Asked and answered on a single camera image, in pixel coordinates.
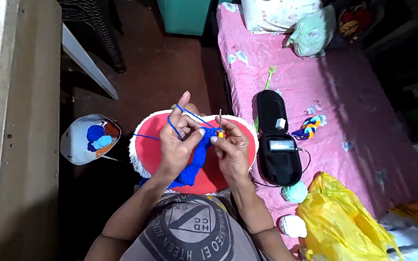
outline gray t-shirt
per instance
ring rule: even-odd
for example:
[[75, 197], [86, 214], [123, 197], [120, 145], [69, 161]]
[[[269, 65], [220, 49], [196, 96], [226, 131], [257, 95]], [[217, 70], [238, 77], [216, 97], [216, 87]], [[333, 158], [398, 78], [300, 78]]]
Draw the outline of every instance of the gray t-shirt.
[[268, 260], [215, 196], [163, 198], [120, 261]]

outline white pillowcase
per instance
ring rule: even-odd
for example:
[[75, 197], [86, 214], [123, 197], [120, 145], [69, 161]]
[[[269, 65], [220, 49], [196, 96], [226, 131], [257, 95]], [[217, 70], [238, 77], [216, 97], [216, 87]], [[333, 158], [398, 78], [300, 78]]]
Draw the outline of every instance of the white pillowcase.
[[321, 0], [241, 0], [251, 33], [291, 33], [305, 15], [322, 8]]

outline bed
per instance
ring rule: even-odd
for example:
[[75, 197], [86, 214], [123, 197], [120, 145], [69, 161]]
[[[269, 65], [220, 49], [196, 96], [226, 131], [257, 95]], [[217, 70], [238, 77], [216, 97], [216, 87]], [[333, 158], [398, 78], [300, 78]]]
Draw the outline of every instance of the bed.
[[[262, 91], [270, 65], [277, 66], [270, 89], [285, 100], [289, 132], [310, 116], [327, 124], [312, 139], [298, 141], [311, 154], [301, 181], [309, 186], [325, 171], [352, 190], [367, 210], [381, 217], [392, 203], [418, 199], [418, 155], [396, 118], [372, 68], [357, 46], [328, 51], [321, 58], [300, 58], [282, 49], [286, 35], [251, 34], [239, 5], [217, 9], [218, 45], [231, 91], [235, 116], [253, 123], [255, 95]], [[309, 157], [300, 153], [303, 168]], [[252, 178], [263, 184], [257, 164]], [[283, 200], [280, 188], [257, 187], [275, 222], [295, 214], [298, 204]], [[282, 235], [289, 249], [301, 244]]]

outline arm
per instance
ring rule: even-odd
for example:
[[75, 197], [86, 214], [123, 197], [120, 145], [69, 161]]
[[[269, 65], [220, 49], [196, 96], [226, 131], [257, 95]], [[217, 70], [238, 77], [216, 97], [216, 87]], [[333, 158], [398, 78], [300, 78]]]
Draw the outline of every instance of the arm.
[[222, 119], [222, 127], [227, 138], [211, 137], [211, 142], [219, 157], [220, 169], [232, 191], [240, 216], [252, 235], [253, 242], [276, 261], [293, 261], [294, 258], [275, 227], [269, 210], [256, 194], [254, 185], [247, 176], [249, 140], [234, 123]]
[[[178, 101], [181, 107], [189, 101], [185, 92]], [[204, 136], [205, 130], [179, 109], [170, 114], [170, 121], [185, 141], [178, 139], [177, 133], [167, 123], [161, 130], [161, 164], [154, 175], [125, 202], [107, 221], [102, 233], [91, 245], [86, 261], [119, 260], [132, 242], [139, 236], [144, 222], [170, 183], [175, 180], [188, 163], [193, 148]]]

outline hand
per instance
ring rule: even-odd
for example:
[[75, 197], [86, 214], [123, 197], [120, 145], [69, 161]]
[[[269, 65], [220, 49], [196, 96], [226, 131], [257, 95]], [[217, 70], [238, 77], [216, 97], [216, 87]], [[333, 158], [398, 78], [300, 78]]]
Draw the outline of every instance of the hand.
[[[189, 98], [190, 93], [186, 91], [177, 104], [184, 109], [189, 102]], [[182, 137], [191, 133], [186, 139], [183, 138], [184, 141], [181, 141], [175, 130], [167, 122], [159, 134], [162, 151], [159, 168], [163, 170], [160, 172], [175, 180], [185, 168], [191, 152], [198, 145], [206, 130], [201, 129], [201, 125], [188, 115], [182, 115], [182, 111], [178, 108], [171, 112], [169, 119]]]
[[214, 145], [214, 152], [219, 157], [220, 170], [228, 185], [232, 187], [248, 178], [247, 150], [249, 140], [233, 122], [222, 119], [222, 128], [225, 131], [226, 138], [214, 136], [210, 138], [210, 141]]

